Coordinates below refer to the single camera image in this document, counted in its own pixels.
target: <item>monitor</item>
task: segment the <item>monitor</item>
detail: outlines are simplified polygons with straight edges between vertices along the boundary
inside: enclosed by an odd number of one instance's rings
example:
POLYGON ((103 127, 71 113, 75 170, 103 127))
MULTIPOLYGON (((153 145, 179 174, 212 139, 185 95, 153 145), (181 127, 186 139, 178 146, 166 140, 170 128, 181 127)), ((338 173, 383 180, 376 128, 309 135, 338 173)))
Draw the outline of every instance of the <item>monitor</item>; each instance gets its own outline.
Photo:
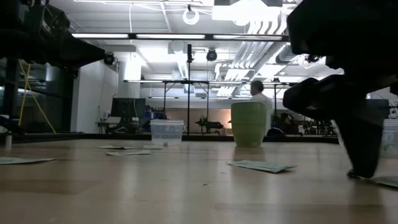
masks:
POLYGON ((145 99, 140 98, 113 98, 111 116, 143 118, 146 110, 145 102, 145 99))

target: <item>green cup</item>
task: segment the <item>green cup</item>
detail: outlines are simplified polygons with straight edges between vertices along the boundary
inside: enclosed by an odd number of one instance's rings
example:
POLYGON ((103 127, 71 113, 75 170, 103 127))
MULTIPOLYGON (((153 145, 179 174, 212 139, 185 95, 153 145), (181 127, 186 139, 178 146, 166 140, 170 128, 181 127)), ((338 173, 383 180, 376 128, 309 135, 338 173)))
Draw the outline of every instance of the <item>green cup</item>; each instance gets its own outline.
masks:
POLYGON ((239 147, 259 147, 266 133, 266 106, 262 103, 234 103, 231 124, 234 140, 239 147))

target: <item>person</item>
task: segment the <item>person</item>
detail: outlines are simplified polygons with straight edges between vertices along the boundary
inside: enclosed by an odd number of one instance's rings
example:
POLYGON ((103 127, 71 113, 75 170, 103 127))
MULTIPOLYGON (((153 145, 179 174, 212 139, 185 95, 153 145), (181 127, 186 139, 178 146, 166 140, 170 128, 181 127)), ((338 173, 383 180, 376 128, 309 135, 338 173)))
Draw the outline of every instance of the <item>person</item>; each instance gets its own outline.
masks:
POLYGON ((266 135, 267 135, 268 130, 270 130, 271 128, 272 101, 266 95, 262 94, 263 90, 264 90, 264 85, 262 84, 261 81, 256 80, 251 82, 250 94, 252 95, 252 98, 250 99, 250 102, 263 103, 266 106, 266 116, 267 116, 266 135))

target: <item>fluorescent light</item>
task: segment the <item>fluorescent light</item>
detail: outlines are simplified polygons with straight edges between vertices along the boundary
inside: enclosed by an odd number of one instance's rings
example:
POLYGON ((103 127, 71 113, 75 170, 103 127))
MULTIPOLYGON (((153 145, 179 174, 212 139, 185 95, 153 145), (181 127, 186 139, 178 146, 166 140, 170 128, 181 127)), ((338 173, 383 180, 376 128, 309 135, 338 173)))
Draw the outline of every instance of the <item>fluorescent light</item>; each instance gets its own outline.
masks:
POLYGON ((205 35, 201 34, 137 34, 137 39, 196 39, 201 40, 205 35))
MULTIPOLYGON (((163 96, 150 96, 148 99, 158 99, 158 100, 163 100, 163 96)), ((186 100, 188 97, 173 97, 173 96, 166 96, 166 99, 172 100, 186 100)), ((207 100, 206 97, 200 98, 200 97, 191 97, 191 100, 207 100)), ((250 98, 235 98, 235 97, 209 97, 209 100, 250 100, 250 98)))
POLYGON ((245 82, 234 82, 234 81, 210 81, 210 84, 243 84, 245 82))
POLYGON ((161 80, 125 80, 132 83, 163 83, 161 80))
POLYGON ((214 35, 215 40, 258 40, 258 41, 280 41, 280 35, 214 35))
POLYGON ((104 4, 191 4, 193 6, 201 6, 202 2, 200 1, 135 1, 135 0, 74 0, 75 2, 98 2, 104 4))
POLYGON ((77 39, 128 39, 128 34, 72 34, 77 39))

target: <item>plastic container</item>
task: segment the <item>plastic container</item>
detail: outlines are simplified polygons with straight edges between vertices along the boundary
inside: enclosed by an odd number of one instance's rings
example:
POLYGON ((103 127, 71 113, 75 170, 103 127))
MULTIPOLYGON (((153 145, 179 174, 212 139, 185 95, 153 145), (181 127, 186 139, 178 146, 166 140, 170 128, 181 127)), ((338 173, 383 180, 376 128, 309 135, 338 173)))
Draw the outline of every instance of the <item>plastic container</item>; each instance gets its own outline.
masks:
POLYGON ((382 157, 398 157, 398 120, 385 119, 380 148, 382 157))
POLYGON ((153 119, 150 121, 152 142, 157 146, 181 144, 184 122, 180 120, 153 119))

